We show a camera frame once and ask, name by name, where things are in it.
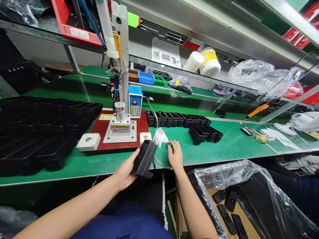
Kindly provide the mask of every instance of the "blue plastic bin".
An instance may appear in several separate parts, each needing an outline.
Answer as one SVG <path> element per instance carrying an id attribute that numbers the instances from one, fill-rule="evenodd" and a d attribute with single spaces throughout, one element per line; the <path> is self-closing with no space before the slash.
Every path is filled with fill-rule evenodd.
<path id="1" fill-rule="evenodd" d="M 139 71 L 139 83 L 146 85 L 154 85 L 155 78 L 152 74 Z"/>

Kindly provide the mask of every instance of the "desk fan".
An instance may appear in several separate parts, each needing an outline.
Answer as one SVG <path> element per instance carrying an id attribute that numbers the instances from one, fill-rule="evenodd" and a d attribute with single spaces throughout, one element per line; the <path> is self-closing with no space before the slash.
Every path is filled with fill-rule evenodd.
<path id="1" fill-rule="evenodd" d="M 274 123 L 273 125 L 276 129 L 290 136 L 297 135 L 291 127 L 301 132 L 319 131 L 319 112 L 294 114 L 287 124 Z"/>

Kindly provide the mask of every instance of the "white plastic jar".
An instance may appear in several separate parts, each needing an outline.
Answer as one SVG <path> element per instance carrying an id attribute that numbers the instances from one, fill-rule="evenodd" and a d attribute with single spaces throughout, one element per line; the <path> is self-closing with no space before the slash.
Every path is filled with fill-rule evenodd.
<path id="1" fill-rule="evenodd" d="M 216 76 L 220 72 L 221 66 L 215 50 L 212 47 L 206 47 L 205 49 L 202 49 L 200 53 L 205 58 L 205 61 L 199 67 L 200 74 L 208 77 Z"/>
<path id="2" fill-rule="evenodd" d="M 195 72 L 205 61 L 205 58 L 198 51 L 193 51 L 187 59 L 183 70 Z"/>

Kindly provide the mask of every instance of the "hand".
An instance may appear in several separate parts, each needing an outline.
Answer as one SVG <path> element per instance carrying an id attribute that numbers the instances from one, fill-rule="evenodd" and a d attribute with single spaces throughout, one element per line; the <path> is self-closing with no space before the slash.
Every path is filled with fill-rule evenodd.
<path id="1" fill-rule="evenodd" d="M 180 170 L 184 170 L 183 168 L 183 154 L 182 154 L 182 149 L 180 147 L 180 144 L 178 141 L 174 140 L 170 141 L 170 143 L 173 146 L 173 150 L 170 145 L 168 145 L 168 161 L 170 165 L 172 166 L 174 172 L 178 172 Z"/>
<path id="2" fill-rule="evenodd" d="M 140 152 L 140 148 L 137 148 L 132 155 L 125 160 L 120 167 L 113 174 L 113 177 L 116 178 L 118 182 L 119 191 L 126 189 L 128 186 L 135 181 L 136 176 L 132 175 L 132 169 L 134 165 L 134 160 Z"/>

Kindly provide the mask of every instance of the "orange screwdriver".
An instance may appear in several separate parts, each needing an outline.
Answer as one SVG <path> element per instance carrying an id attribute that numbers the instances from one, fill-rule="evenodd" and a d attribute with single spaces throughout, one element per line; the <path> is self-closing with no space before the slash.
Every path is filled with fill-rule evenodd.
<path id="1" fill-rule="evenodd" d="M 259 113 L 260 111 L 263 111 L 269 107 L 268 104 L 263 104 L 261 106 L 258 106 L 253 112 L 251 112 L 249 115 L 246 116 L 245 120 L 247 120 L 250 117 L 253 117 L 255 114 Z"/>

